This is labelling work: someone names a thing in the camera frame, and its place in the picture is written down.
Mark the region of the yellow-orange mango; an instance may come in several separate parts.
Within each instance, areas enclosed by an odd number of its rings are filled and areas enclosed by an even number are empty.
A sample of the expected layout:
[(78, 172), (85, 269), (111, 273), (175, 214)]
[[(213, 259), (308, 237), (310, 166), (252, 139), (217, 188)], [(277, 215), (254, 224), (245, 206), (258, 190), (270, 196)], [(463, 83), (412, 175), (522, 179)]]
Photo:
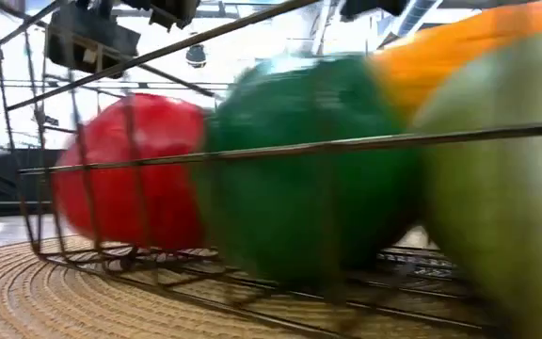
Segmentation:
[(371, 74), (397, 117), (410, 123), (454, 71), (478, 56), (542, 32), (542, 0), (489, 8), (464, 20), (427, 28), (367, 58)]

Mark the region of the pale green speckled pear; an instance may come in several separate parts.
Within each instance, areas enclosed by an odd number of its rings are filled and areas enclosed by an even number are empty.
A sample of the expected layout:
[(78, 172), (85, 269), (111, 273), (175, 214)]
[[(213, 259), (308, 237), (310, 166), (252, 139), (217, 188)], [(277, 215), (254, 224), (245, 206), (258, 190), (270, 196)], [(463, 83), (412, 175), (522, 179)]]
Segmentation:
[[(451, 75), (422, 107), (418, 133), (542, 122), (542, 32)], [(542, 339), (542, 137), (424, 149), (431, 238), (510, 319)]]

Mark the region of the red apple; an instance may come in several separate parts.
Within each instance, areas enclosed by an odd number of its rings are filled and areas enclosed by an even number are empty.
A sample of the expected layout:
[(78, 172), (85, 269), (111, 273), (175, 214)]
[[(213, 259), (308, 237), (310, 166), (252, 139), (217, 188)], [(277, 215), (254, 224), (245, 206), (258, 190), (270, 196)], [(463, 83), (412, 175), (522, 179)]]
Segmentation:
[(204, 112), (194, 104), (161, 95), (138, 93), (106, 107), (84, 128), (86, 156), (100, 167), (89, 173), (95, 207), (88, 208), (78, 143), (70, 140), (52, 175), (56, 208), (76, 232), (88, 238), (145, 245), (140, 206), (151, 224), (152, 245), (166, 250), (200, 248), (204, 231), (184, 164), (141, 168), (144, 192), (125, 166), (130, 158), (125, 112), (134, 114), (135, 143), (143, 158), (194, 152), (204, 137)]

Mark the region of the gold wire basket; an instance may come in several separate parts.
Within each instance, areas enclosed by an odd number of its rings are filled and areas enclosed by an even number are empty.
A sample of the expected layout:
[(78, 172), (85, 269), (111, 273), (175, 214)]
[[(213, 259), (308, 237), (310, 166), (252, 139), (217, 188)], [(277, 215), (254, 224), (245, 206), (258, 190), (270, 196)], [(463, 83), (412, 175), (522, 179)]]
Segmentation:
[[(523, 3), (530, 3), (530, 2), (525, 1), (525, 0), (495, 0), (494, 8), (498, 6), (515, 5), (515, 4), (523, 4)], [(402, 45), (409, 42), (413, 38), (413, 35), (407, 38), (398, 40), (397, 42), (390, 44), (388, 47), (381, 49), (379, 51), (373, 52), (373, 53), (362, 53), (362, 52), (339, 53), (339, 54), (330, 54), (326, 56), (313, 56), (313, 55), (308, 55), (308, 54), (304, 54), (304, 55), (290, 54), (290, 55), (275, 56), (272, 58), (331, 57), (331, 56), (337, 56), (337, 55), (361, 55), (365, 57), (365, 59), (367, 60), (367, 58), (373, 54), (378, 54), (382, 52), (383, 50), (388, 49), (390, 47)], [(442, 86), (448, 80), (448, 78), (451, 75), (453, 75), (455, 72), (459, 71), (466, 65), (462, 66), (461, 68), (451, 73), (445, 79), (445, 81), (437, 87), (436, 91), (438, 90), (440, 86)], [(451, 264), (455, 266), (459, 274), (470, 285), (473, 294), (487, 305), (490, 313), (493, 314), (496, 317), (496, 319), (499, 321), (499, 323), (505, 328), (508, 338), (514, 339), (511, 322), (508, 316), (501, 311), (501, 309), (499, 308), (497, 304), (495, 304), (491, 299), (486, 298), (481, 293), (481, 291), (477, 288), (476, 284), (468, 276), (466, 276), (464, 271), (440, 249), (438, 244), (431, 238), (430, 234), (428, 233), (426, 229), (426, 226), (425, 226), (426, 174), (425, 174), (425, 164), (424, 164), (424, 149), (432, 145), (444, 144), (444, 143), (461, 143), (461, 142), (470, 142), (470, 141), (485, 141), (485, 140), (493, 140), (493, 139), (508, 139), (508, 138), (521, 138), (521, 137), (542, 137), (542, 122), (535, 123), (535, 124), (506, 125), (504, 127), (495, 127), (495, 128), (489, 128), (489, 129), (453, 131), (453, 132), (441, 133), (441, 134), (418, 133), (414, 130), (413, 123), (416, 117), (418, 116), (418, 114), (421, 112), (422, 107), (433, 97), (434, 93), (436, 92), (435, 91), (424, 102), (424, 104), (420, 106), (419, 110), (416, 112), (414, 119), (410, 123), (405, 123), (400, 120), (404, 125), (404, 129), (401, 133), (396, 134), (396, 135), (385, 135), (385, 136), (376, 136), (376, 137), (356, 137), (356, 138), (347, 138), (347, 139), (331, 139), (327, 141), (289, 144), (289, 145), (283, 145), (283, 146), (248, 148), (248, 149), (221, 151), (221, 152), (208, 152), (204, 148), (204, 141), (206, 138), (206, 120), (211, 114), (215, 113), (218, 106), (227, 99), (231, 91), (231, 88), (233, 87), (235, 83), (230, 85), (229, 90), (225, 95), (215, 99), (215, 106), (213, 109), (207, 110), (207, 109), (202, 108), (204, 112), (204, 137), (200, 146), (192, 153), (187, 153), (183, 155), (155, 157), (155, 158), (141, 157), (136, 147), (135, 131), (134, 131), (134, 114), (132, 110), (126, 110), (125, 112), (126, 132), (127, 132), (127, 138), (128, 138), (129, 146), (130, 146), (130, 158), (129, 160), (125, 161), (124, 164), (125, 166), (132, 169), (134, 172), (136, 192), (138, 194), (142, 194), (144, 192), (143, 180), (140, 173), (140, 170), (142, 167), (148, 166), (148, 165), (168, 165), (168, 164), (186, 165), (188, 168), (189, 182), (191, 184), (193, 195), (195, 197), (195, 201), (198, 206), (199, 218), (200, 218), (201, 224), (203, 226), (203, 231), (204, 231), (204, 243), (202, 247), (182, 249), (182, 250), (166, 250), (163, 248), (158, 248), (158, 247), (153, 246), (151, 243), (152, 242), (151, 224), (148, 218), (148, 211), (145, 206), (140, 206), (138, 209), (139, 215), (143, 223), (143, 231), (144, 231), (144, 237), (146, 241), (145, 245), (143, 246), (133, 245), (133, 244), (124, 243), (124, 242), (118, 242), (118, 241), (104, 241), (99, 235), (96, 235), (94, 238), (88, 238), (86, 236), (79, 234), (79, 237), (88, 241), (95, 250), (103, 250), (104, 247), (108, 244), (123, 245), (129, 248), (132, 248), (134, 250), (142, 250), (147, 253), (156, 253), (158, 251), (165, 252), (165, 253), (177, 253), (177, 252), (185, 251), (185, 250), (211, 250), (216, 253), (221, 263), (225, 266), (234, 267), (246, 273), (249, 276), (252, 276), (254, 278), (261, 279), (261, 280), (268, 280), (268, 281), (272, 281), (275, 283), (279, 283), (279, 284), (287, 285), (291, 287), (311, 287), (314, 289), (318, 289), (318, 290), (321, 290), (325, 294), (325, 296), (331, 300), (336, 300), (339, 297), (341, 289), (343, 288), (349, 275), (355, 272), (369, 270), (371, 265), (378, 259), (379, 254), (383, 250), (386, 250), (392, 247), (411, 247), (411, 248), (423, 248), (423, 249), (436, 250), (441, 255), (443, 255)], [(95, 170), (100, 166), (98, 164), (89, 163), (87, 161), (86, 142), (84, 138), (84, 128), (87, 125), (87, 123), (93, 118), (86, 119), (86, 118), (83, 118), (79, 113), (74, 113), (73, 119), (75, 122), (75, 128), (69, 132), (69, 142), (70, 140), (75, 140), (78, 143), (81, 163), (80, 165), (78, 165), (77, 168), (83, 173), (83, 183), (84, 183), (85, 190), (88, 194), (87, 196), (88, 208), (93, 209), (95, 207), (95, 204), (92, 197), (93, 187), (92, 187), (91, 179), (89, 177), (89, 173), (91, 170)], [(421, 169), (420, 169), (419, 176), (420, 176), (421, 183), (417, 191), (417, 198), (416, 198), (417, 206), (415, 210), (415, 217), (408, 224), (403, 236), (399, 238), (397, 241), (388, 245), (387, 247), (379, 250), (376, 253), (375, 258), (367, 266), (362, 267), (362, 268), (357, 268), (357, 269), (342, 269), (340, 267), (340, 264), (336, 260), (329, 260), (327, 263), (326, 275), (324, 279), (320, 282), (316, 282), (316, 283), (278, 282), (275, 280), (264, 279), (264, 278), (251, 275), (238, 266), (232, 266), (232, 265), (227, 264), (224, 261), (223, 257), (221, 256), (219, 249), (210, 241), (209, 235), (206, 231), (206, 226), (204, 224), (204, 219), (201, 215), (198, 201), (196, 198), (195, 188), (192, 182), (191, 168), (193, 165), (198, 164), (198, 163), (209, 164), (215, 161), (228, 162), (228, 161), (234, 161), (234, 160), (246, 160), (246, 159), (254, 159), (254, 158), (260, 158), (260, 157), (266, 157), (266, 156), (303, 155), (303, 154), (310, 154), (310, 153), (344, 153), (344, 152), (358, 152), (358, 151), (393, 149), (393, 148), (414, 149), (419, 154), (419, 158), (421, 162)], [(51, 191), (50, 206), (51, 206), (52, 214), (54, 216), (55, 223), (67, 221), (66, 218), (56, 208), (56, 197), (53, 191), (52, 175), (58, 170), (59, 168), (56, 166), (56, 164), (54, 164), (53, 166), (46, 166), (45, 164), (41, 164), (40, 167), (35, 168), (35, 169), (21, 169), (17, 174), (18, 181), (22, 181), (22, 177), (25, 175), (42, 176), (42, 179), (38, 179), (38, 188), (37, 188), (39, 205), (42, 205), (40, 191), (45, 187), (49, 188)], [(28, 232), (30, 245), (37, 245), (41, 241), (46, 240), (42, 237), (42, 227), (39, 222), (36, 222), (36, 221), (29, 222), (27, 225), (27, 232)]]

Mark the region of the round woven straw placemat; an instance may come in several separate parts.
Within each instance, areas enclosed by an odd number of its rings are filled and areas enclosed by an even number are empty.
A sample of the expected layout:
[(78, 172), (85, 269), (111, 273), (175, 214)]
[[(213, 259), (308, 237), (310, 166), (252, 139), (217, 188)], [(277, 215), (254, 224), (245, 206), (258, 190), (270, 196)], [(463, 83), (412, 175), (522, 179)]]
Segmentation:
[(0, 247), (0, 339), (509, 338), (436, 250), (383, 250), (331, 300), (211, 250), (95, 250), (69, 236)]

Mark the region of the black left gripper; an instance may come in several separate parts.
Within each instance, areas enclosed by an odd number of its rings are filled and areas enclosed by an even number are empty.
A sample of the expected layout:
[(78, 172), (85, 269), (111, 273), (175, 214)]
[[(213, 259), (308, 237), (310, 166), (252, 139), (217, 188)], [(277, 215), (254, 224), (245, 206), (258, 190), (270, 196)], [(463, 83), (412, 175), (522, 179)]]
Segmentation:
[(67, 3), (51, 15), (46, 57), (58, 66), (97, 73), (138, 55), (140, 34), (121, 26), (112, 3)]

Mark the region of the deep green lime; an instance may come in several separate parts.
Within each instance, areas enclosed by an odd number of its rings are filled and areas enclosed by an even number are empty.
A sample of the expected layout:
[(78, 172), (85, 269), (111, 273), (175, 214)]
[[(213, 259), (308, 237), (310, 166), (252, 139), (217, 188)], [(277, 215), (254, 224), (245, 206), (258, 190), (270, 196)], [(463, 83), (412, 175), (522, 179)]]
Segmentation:
[[(221, 152), (396, 135), (404, 125), (361, 55), (280, 56), (244, 72), (206, 120)], [(282, 283), (318, 283), (329, 260), (367, 266), (415, 217), (414, 149), (266, 156), (192, 166), (224, 261)]]

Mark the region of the black low wall panel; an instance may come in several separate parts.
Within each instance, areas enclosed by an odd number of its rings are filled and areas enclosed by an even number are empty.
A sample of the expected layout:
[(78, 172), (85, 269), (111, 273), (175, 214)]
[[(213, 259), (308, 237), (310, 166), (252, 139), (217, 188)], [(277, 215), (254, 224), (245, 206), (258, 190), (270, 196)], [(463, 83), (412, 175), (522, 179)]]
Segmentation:
[[(0, 157), (0, 176), (15, 182), (16, 169), (38, 168), (41, 162), (46, 166), (53, 166), (58, 159), (60, 150), (46, 149), (44, 152), (37, 149), (17, 149), (15, 155)], [(51, 191), (45, 187), (40, 191), (42, 205), (38, 204), (38, 179), (42, 176), (25, 175), (22, 177), (20, 189), (25, 198), (26, 209), (29, 215), (36, 215), (38, 209), (44, 214), (51, 214)], [(20, 216), (20, 201), (17, 198), (0, 197), (0, 217)]]

